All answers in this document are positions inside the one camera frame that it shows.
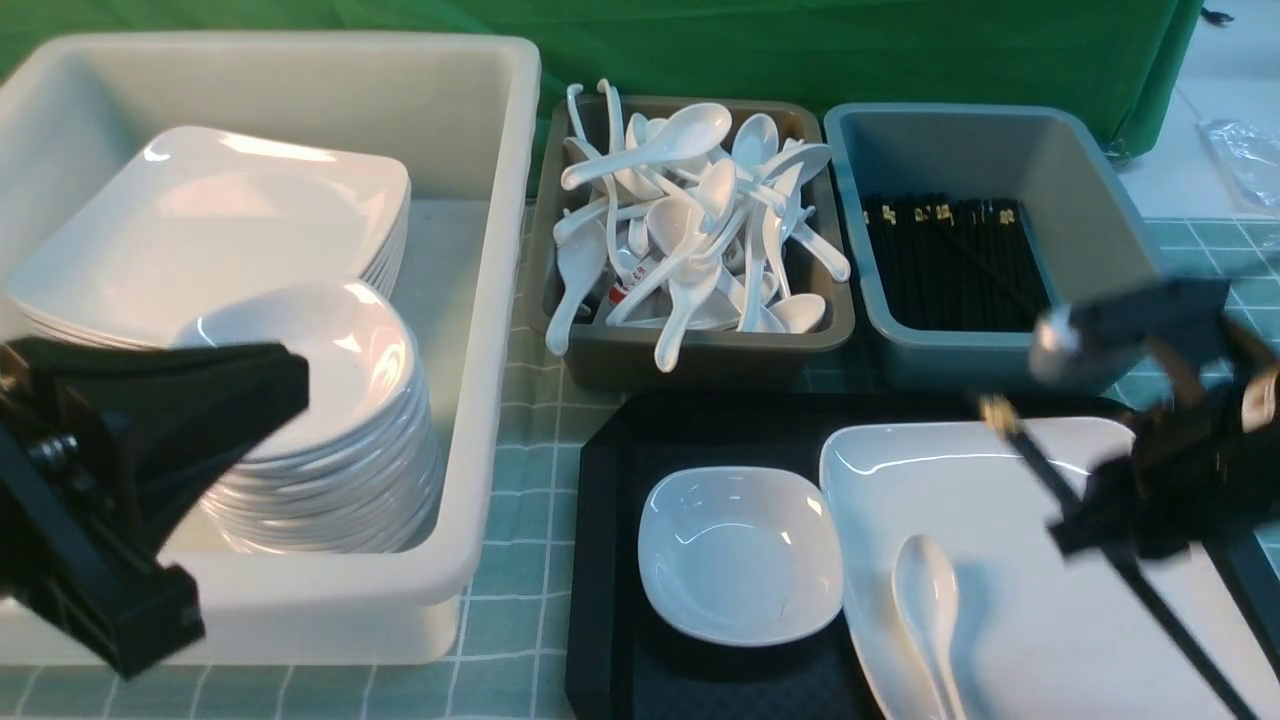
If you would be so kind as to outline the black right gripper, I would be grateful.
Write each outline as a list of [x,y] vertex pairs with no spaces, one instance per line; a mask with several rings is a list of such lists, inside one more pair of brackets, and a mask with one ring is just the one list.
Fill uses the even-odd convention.
[[1061,553],[1166,559],[1277,519],[1277,354],[1228,313],[1231,282],[1174,277],[1039,315],[1030,373],[1064,384],[1151,356],[1171,395],[1133,415],[1128,452],[1050,527]]

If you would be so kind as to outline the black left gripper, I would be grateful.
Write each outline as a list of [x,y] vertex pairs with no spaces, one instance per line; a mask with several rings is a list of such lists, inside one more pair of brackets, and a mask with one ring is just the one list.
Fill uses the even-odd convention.
[[276,342],[3,347],[3,593],[132,679],[204,641],[197,582],[159,553],[310,401]]

